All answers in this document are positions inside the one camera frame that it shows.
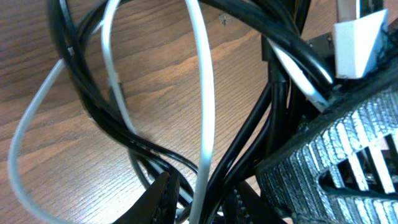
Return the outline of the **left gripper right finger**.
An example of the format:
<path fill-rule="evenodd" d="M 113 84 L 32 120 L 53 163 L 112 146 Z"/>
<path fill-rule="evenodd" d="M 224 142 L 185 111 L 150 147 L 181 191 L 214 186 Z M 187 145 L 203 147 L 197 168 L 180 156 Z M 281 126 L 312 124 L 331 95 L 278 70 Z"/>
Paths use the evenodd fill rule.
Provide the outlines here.
<path fill-rule="evenodd" d="M 396 223 L 397 65 L 374 72 L 236 188 L 237 223 Z"/>

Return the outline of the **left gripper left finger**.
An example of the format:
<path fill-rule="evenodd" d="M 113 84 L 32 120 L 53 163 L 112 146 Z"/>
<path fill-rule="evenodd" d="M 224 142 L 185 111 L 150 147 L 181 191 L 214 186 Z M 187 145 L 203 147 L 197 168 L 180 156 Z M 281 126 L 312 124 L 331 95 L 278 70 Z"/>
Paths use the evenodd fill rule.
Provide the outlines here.
<path fill-rule="evenodd" d="M 161 173 L 139 200 L 114 223 L 164 223 L 175 221 L 180 178 L 176 172 Z"/>

